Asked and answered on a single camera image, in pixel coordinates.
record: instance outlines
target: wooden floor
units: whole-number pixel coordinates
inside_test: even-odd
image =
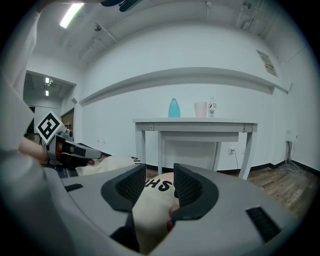
[[[149,179],[157,175],[157,171],[147,170]],[[297,219],[308,210],[320,184],[320,179],[309,172],[276,173],[270,168],[251,171],[247,180],[288,208]]]

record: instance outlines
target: white wall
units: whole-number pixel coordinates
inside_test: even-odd
[[[264,67],[257,50],[277,59],[262,39],[229,26],[175,22],[154,26],[121,40],[90,65],[81,91],[84,99],[123,80],[179,68],[236,71],[282,85]]]
[[[49,112],[53,111],[58,118],[61,117],[61,100],[54,97],[43,97],[36,93],[24,93],[23,101],[34,108],[34,132],[40,120]]]
[[[64,81],[75,84],[72,91],[72,97],[77,101],[80,100],[81,88],[84,80],[84,70],[86,65],[78,61],[73,61],[66,53],[60,52],[55,55],[44,55],[34,52],[27,63],[27,70],[44,74],[49,78],[58,78]],[[69,108],[69,104],[64,104],[60,110],[64,111]],[[79,124],[74,126],[74,141],[80,143],[82,141],[81,125],[82,125],[82,111],[81,106],[77,107],[79,111],[74,112],[74,123]]]
[[[61,116],[63,116],[65,113],[70,111],[75,107],[75,104],[73,103],[73,95],[74,95],[75,88],[73,87],[68,91],[68,93],[63,97],[62,103],[61,103]]]
[[[264,41],[232,28],[179,23],[166,24],[154,30],[148,29],[119,42],[89,67],[85,74],[81,98],[116,81],[155,69],[178,66],[215,65],[238,69],[268,80],[273,79],[261,65],[256,49],[268,54],[279,69],[277,59]],[[194,102],[208,101],[210,95],[216,97],[217,117],[250,118],[260,122],[252,165],[270,163],[274,137],[273,95],[268,89],[240,87],[236,81],[233,86],[170,84],[126,92],[90,103],[82,108],[82,142],[111,155],[134,156],[136,150],[133,118],[167,117],[172,98],[177,99],[182,117],[194,117]],[[219,170],[237,168],[235,155],[228,154],[230,146],[235,147],[238,165],[241,166],[245,141],[246,134],[240,133],[238,143],[222,144]],[[157,134],[147,132],[147,164],[158,165],[157,144]],[[212,165],[213,143],[166,141],[164,145],[164,167],[172,168],[177,162],[204,168]]]
[[[172,98],[176,98],[182,117],[195,117],[194,102],[208,101],[215,95],[217,117],[248,118],[260,122],[253,165],[270,162],[273,136],[272,95],[252,89],[219,84],[179,84],[123,93],[89,104],[83,108],[83,143],[111,155],[135,156],[135,126],[133,118],[167,117]],[[246,133],[240,133],[238,143],[223,143],[218,170],[236,169],[235,147],[239,166],[243,161]],[[147,164],[158,165],[157,133],[146,133]],[[174,163],[211,168],[213,143],[164,142],[163,166]]]
[[[272,163],[284,159],[285,131],[292,129],[298,135],[293,159],[320,170],[320,77],[314,53],[296,25],[284,14],[278,18],[266,40],[285,70],[285,79],[292,83],[288,95],[274,92],[277,133]]]
[[[23,101],[32,107],[46,107],[52,109],[61,109],[61,99],[53,97],[41,97],[39,95],[23,94]]]

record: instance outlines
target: white cup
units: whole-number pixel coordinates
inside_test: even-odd
[[[205,118],[207,116],[207,103],[203,101],[194,103],[194,111],[196,118]]]

